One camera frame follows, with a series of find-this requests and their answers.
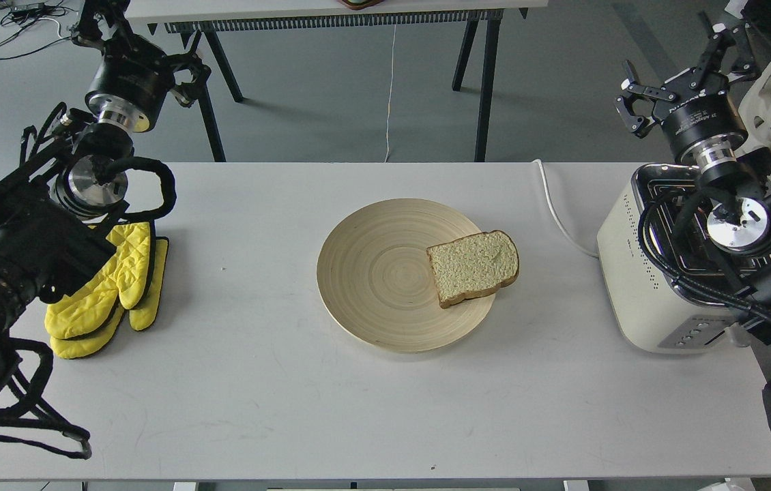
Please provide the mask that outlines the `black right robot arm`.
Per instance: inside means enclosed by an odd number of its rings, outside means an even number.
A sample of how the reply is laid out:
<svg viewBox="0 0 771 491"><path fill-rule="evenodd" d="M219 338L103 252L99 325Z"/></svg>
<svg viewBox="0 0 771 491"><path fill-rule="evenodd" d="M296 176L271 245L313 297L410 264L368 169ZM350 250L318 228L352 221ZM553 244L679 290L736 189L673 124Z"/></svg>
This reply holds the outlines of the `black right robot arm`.
<svg viewBox="0 0 771 491"><path fill-rule="evenodd" d="M645 86L626 62L614 100L673 156L638 168L598 234L617 323L651 353L703 353L729 327L771 343L771 60L757 65L749 2L701 19L694 65ZM763 403L771 432L771 381Z"/></svg>

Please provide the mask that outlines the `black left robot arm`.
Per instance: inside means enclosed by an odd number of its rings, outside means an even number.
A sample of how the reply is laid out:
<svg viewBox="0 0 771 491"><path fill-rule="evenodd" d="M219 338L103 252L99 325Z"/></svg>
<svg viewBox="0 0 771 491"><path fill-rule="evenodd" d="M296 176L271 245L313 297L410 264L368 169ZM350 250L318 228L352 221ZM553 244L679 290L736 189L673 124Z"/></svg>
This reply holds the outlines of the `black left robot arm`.
<svg viewBox="0 0 771 491"><path fill-rule="evenodd" d="M0 180L0 443L70 459L90 458L90 434L43 398L51 348L13 338L11 326L34 299L55 303L92 280L117 251L112 227L170 214L175 177L136 156L132 137L154 128L168 94L185 108L208 101L201 34L168 55L133 32L128 5L83 2L71 41L101 55L86 107L58 103L42 127L26 128L20 164Z"/></svg>

